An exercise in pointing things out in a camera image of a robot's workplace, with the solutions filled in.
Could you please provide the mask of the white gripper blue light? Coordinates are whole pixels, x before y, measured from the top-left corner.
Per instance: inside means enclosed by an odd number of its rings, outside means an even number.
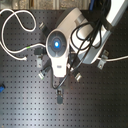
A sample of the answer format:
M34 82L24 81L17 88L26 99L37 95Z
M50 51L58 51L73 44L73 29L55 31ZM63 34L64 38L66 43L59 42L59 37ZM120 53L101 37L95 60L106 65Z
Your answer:
M66 36L58 29L53 30L46 39L46 51L51 60L53 73L53 88L57 88L61 83L61 78L66 75L66 65L68 61L69 43ZM65 76L62 80L64 84L68 79Z

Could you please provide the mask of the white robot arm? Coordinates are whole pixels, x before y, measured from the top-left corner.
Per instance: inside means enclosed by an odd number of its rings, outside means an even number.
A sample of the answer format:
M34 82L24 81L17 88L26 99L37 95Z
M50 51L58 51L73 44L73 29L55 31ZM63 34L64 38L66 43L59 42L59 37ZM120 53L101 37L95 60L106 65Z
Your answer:
M46 39L54 76L66 77L82 63L92 64L127 7L128 0L105 0L95 21L88 21L77 7L64 11Z

